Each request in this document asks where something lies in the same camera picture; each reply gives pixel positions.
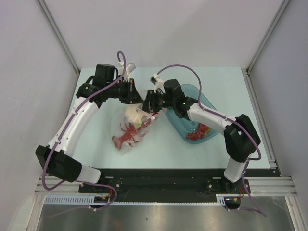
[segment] gray panel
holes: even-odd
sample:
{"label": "gray panel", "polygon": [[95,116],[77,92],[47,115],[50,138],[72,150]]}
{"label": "gray panel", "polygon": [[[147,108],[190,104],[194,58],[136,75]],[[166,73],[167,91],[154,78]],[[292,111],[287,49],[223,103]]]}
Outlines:
{"label": "gray panel", "polygon": [[[257,203],[268,215],[249,211],[227,212],[220,206],[132,206],[115,205],[92,212],[77,209],[54,218],[47,216],[65,211],[73,206],[45,205],[38,231],[292,231],[284,197],[261,197]],[[242,206],[251,207],[248,198]]]}
{"label": "gray panel", "polygon": [[46,0],[80,67],[115,64],[118,49],[137,67],[247,67],[281,2]]}
{"label": "gray panel", "polygon": [[277,161],[308,214],[308,1],[292,1],[251,72]]}
{"label": "gray panel", "polygon": [[77,76],[34,0],[0,1],[0,230],[42,173],[35,149],[63,123]]}

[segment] red item in tray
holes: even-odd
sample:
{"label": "red item in tray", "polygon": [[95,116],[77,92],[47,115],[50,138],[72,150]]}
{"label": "red item in tray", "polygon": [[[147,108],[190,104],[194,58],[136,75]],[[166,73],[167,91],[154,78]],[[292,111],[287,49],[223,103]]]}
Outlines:
{"label": "red item in tray", "polygon": [[211,128],[204,124],[199,124],[197,131],[189,132],[186,135],[186,138],[192,141],[196,141],[197,139],[202,139],[206,136],[207,133],[209,133]]}

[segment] gray wall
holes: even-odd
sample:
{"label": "gray wall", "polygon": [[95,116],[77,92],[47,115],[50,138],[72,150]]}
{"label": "gray wall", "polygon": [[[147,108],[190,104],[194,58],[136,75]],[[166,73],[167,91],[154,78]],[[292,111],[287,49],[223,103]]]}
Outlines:
{"label": "gray wall", "polygon": [[41,168],[34,151],[65,118],[77,76],[34,0],[0,2],[0,230]]}
{"label": "gray wall", "polygon": [[282,0],[46,0],[79,67],[247,67]]}
{"label": "gray wall", "polygon": [[308,215],[308,1],[291,1],[252,70],[274,151]]}

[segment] white cable connector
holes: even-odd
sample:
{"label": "white cable connector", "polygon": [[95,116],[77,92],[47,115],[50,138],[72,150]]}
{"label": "white cable connector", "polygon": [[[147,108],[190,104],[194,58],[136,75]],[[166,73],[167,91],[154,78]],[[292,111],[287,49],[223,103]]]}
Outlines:
{"label": "white cable connector", "polygon": [[158,74],[154,74],[151,78],[150,81],[155,84],[154,87],[154,92],[157,91],[157,89],[163,90],[164,87],[164,81],[158,76]]}
{"label": "white cable connector", "polygon": [[120,64],[121,67],[124,66],[124,62],[123,61],[119,61],[118,63]]}
{"label": "white cable connector", "polygon": [[[120,69],[119,69],[119,74],[121,74],[124,70],[124,63],[122,61],[119,62],[120,64]],[[129,63],[126,65],[126,71],[124,74],[124,80],[128,81],[129,80],[129,75],[133,72],[133,70],[136,69],[136,66],[134,63]]]}

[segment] red toy lobster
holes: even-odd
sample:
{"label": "red toy lobster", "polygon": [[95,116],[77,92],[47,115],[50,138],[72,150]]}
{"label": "red toy lobster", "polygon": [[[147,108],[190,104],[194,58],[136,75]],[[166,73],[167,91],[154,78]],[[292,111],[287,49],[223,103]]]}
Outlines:
{"label": "red toy lobster", "polygon": [[127,127],[127,125],[124,123],[125,129],[121,128],[124,134],[121,137],[117,136],[112,137],[112,141],[115,147],[120,150],[122,148],[122,143],[127,140],[132,140],[133,143],[138,143],[139,141],[135,140],[134,137],[138,134],[138,132],[140,132],[143,128],[146,128],[150,124],[151,124],[151,119],[147,119],[142,123],[142,125],[139,128],[135,129],[135,126],[133,124],[129,123]]}

